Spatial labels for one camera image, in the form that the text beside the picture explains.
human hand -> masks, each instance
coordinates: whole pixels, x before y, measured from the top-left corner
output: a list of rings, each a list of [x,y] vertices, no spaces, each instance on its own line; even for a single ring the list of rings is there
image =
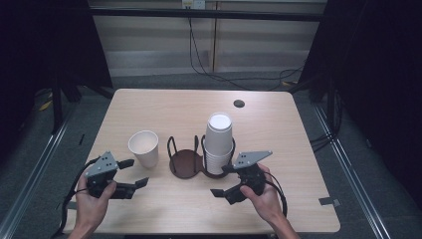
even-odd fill
[[[84,173],[78,181],[77,221],[69,238],[88,238],[103,222],[106,216],[108,200],[114,194],[116,182],[112,181],[100,198],[90,196],[87,191],[87,179]]]
[[[264,171],[267,181],[273,182],[273,178],[269,174],[270,169],[260,163],[258,163],[258,166]],[[299,235],[283,214],[277,190],[274,187],[266,183],[264,192],[260,196],[246,185],[242,185],[240,190],[252,201],[258,215],[270,224],[279,238],[299,238]]]

brown cup holder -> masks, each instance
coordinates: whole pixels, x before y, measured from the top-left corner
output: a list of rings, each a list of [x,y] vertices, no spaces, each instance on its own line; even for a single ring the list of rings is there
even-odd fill
[[[202,146],[203,152],[205,151],[204,139],[205,139],[205,135],[203,135],[201,138],[201,146]],[[233,140],[233,149],[231,151],[230,160],[228,164],[232,163],[233,153],[236,149],[235,139],[233,138],[232,140]],[[171,154],[171,150],[170,150],[171,142],[173,142],[173,147],[175,151],[173,155]],[[204,154],[204,156],[201,156],[198,154],[197,152],[198,146],[199,146],[199,139],[198,139],[198,136],[195,135],[194,150],[182,149],[180,151],[177,151],[174,137],[171,136],[167,142],[167,151],[168,151],[168,156],[170,157],[169,165],[170,165],[171,172],[176,177],[183,178],[183,179],[191,178],[195,176],[196,174],[198,174],[198,172],[200,171],[202,171],[202,173],[204,173],[206,176],[211,177],[211,178],[222,178],[226,176],[228,174],[227,172],[223,172],[221,174],[215,175],[207,171],[207,168],[206,168],[207,163],[205,163],[205,167],[202,163],[203,160],[205,162],[207,161],[206,155]]]

table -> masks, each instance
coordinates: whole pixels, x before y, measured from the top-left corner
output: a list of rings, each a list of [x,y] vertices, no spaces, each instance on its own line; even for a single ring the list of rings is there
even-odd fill
[[[234,106],[236,100],[245,103]],[[271,150],[261,162],[280,181],[289,205],[288,218],[298,232],[336,232],[339,222],[297,107],[289,93],[192,90],[129,90],[115,92],[94,142],[89,159],[110,150],[116,160],[134,158],[127,141],[149,129],[159,138],[159,162],[152,169],[135,165],[119,170],[118,182],[134,183],[148,176],[146,187],[130,200],[111,200],[97,233],[112,234],[269,234],[272,228],[252,203],[229,205],[215,198],[211,188],[228,189],[239,183],[237,174],[212,179],[198,173],[190,179],[175,177],[169,169],[167,141],[174,136],[178,150],[193,149],[194,135],[205,134],[209,117],[225,112],[233,121],[236,159],[239,151]],[[70,232],[76,211],[69,210],[65,232]]]

power outlet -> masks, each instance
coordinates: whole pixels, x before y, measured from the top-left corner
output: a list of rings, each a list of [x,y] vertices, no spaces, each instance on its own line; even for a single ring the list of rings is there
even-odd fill
[[[182,0],[182,9],[193,9],[193,0]]]
[[[193,0],[193,9],[205,10],[205,0]]]

stacked white cups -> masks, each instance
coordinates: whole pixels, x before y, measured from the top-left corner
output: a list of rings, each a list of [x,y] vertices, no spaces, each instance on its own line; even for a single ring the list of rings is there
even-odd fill
[[[233,150],[232,120],[225,113],[214,113],[208,120],[205,132],[204,159],[207,171],[218,175],[223,173],[222,166],[226,165]]]

